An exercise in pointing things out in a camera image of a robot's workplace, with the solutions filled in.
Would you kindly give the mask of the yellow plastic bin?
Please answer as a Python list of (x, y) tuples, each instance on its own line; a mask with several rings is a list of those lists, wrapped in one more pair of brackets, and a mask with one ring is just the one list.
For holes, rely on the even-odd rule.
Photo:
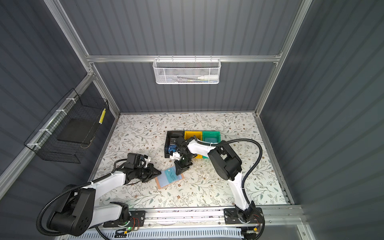
[(202, 131), (185, 131), (184, 139), (187, 141), (189, 138), (196, 137), (198, 140), (202, 140)]

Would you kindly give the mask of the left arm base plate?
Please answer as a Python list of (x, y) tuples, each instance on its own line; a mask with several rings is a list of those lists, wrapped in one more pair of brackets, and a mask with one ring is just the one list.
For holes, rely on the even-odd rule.
[(103, 223), (104, 228), (139, 228), (144, 225), (146, 211), (129, 211), (117, 220)]

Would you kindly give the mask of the white marker in basket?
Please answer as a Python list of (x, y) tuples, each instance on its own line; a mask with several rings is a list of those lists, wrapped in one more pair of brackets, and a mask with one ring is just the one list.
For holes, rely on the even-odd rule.
[(199, 81), (213, 83), (219, 81), (219, 75), (203, 75), (198, 77)]

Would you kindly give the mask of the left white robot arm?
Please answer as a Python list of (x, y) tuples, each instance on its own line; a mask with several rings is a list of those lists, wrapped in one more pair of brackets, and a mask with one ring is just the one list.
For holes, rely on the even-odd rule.
[(82, 185), (68, 185), (49, 201), (38, 215), (37, 229), (47, 236), (80, 236), (90, 228), (106, 222), (125, 227), (133, 217), (129, 206), (122, 202), (110, 202), (98, 206), (97, 200), (106, 193), (131, 185), (132, 180), (146, 183), (161, 175), (152, 163), (126, 168), (120, 165), (113, 172)]

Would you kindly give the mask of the yellow tag on basket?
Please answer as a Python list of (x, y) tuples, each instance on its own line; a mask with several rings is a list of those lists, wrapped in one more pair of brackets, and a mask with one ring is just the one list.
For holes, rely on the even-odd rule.
[(100, 115), (100, 118), (99, 118), (99, 124), (100, 125), (103, 123), (105, 115), (106, 115), (106, 108), (103, 109), (103, 111), (102, 111), (102, 113)]

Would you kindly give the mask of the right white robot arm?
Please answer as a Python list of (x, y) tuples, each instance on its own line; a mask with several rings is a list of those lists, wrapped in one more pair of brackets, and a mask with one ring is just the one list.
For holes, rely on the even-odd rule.
[(208, 143), (195, 136), (185, 140), (176, 139), (176, 151), (170, 154), (175, 161), (176, 174), (181, 175), (193, 165), (192, 159), (201, 155), (210, 159), (216, 173), (228, 181), (235, 200), (236, 214), (242, 223), (248, 223), (253, 214), (253, 205), (245, 192), (242, 175), (242, 160), (229, 143)]

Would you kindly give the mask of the blue card in bin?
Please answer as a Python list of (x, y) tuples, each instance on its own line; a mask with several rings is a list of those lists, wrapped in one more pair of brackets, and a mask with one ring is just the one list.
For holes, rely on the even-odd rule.
[(169, 145), (169, 147), (168, 147), (168, 153), (170, 154), (170, 155), (172, 155), (174, 152), (176, 152), (177, 151), (177, 146), (176, 145)]

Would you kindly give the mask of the teal VIP card from holder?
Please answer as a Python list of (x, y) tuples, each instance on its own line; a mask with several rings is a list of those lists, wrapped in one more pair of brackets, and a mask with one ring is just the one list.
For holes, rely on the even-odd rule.
[(169, 184), (179, 180), (179, 176), (176, 175), (174, 168), (165, 170), (165, 176)]

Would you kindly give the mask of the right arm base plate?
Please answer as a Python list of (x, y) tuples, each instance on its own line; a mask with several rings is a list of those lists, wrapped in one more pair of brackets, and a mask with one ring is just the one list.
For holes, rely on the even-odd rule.
[(245, 211), (239, 208), (226, 208), (224, 209), (225, 223), (227, 225), (236, 224), (262, 224), (265, 222), (261, 208), (249, 207)]

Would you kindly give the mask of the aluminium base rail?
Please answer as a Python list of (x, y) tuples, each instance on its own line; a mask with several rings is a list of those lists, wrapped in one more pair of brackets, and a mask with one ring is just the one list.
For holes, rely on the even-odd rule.
[(197, 228), (197, 227), (254, 227), (264, 216), (266, 226), (306, 224), (307, 218), (301, 206), (261, 206), (262, 214), (252, 214), (251, 220), (242, 223), (235, 215), (234, 207), (189, 207), (131, 209), (130, 214), (140, 222), (140, 229)]

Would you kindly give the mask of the black pad in basket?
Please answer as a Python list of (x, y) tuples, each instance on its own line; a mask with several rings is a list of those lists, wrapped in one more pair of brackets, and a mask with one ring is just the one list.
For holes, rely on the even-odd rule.
[(88, 145), (92, 138), (94, 122), (85, 119), (71, 119), (57, 136), (58, 141)]

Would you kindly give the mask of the black plastic bin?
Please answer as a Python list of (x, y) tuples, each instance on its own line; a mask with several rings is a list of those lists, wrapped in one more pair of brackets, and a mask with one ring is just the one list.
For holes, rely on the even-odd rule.
[(184, 131), (167, 131), (166, 142), (164, 145), (164, 157), (168, 159), (170, 154), (168, 153), (169, 145), (176, 145), (176, 139), (179, 137), (184, 137)]

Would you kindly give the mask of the green plastic bin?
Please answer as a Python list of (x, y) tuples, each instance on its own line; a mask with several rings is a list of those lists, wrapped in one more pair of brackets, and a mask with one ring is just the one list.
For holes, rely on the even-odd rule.
[(220, 143), (221, 133), (217, 131), (203, 131), (203, 141), (207, 143)]

